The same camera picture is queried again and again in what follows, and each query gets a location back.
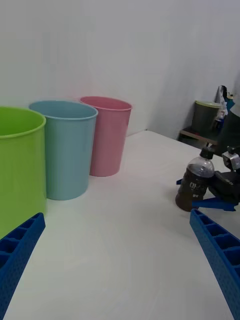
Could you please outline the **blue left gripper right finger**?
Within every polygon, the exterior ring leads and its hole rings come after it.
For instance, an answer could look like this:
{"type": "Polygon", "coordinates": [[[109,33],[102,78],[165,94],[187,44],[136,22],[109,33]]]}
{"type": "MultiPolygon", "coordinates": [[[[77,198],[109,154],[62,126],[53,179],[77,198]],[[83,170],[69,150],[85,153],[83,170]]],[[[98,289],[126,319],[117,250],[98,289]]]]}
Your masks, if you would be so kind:
{"type": "Polygon", "coordinates": [[[235,320],[240,319],[240,240],[197,209],[189,224],[235,320]]]}

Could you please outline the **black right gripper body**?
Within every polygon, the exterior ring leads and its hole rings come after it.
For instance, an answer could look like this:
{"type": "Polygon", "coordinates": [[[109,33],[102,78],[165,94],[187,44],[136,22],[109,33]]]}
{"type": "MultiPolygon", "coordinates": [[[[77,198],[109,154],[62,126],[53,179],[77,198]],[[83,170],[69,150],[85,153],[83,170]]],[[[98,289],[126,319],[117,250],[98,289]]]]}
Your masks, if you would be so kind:
{"type": "Polygon", "coordinates": [[[208,189],[222,201],[238,204],[240,202],[240,171],[215,171],[208,189]]]}

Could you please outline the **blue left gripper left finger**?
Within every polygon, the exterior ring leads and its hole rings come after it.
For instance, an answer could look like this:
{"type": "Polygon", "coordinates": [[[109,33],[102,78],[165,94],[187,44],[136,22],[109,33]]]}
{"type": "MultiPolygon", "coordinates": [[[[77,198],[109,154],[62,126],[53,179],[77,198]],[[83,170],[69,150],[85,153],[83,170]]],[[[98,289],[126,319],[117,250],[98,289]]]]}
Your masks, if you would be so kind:
{"type": "Polygon", "coordinates": [[[2,320],[30,259],[46,227],[39,212],[0,240],[0,319],[2,320]]]}

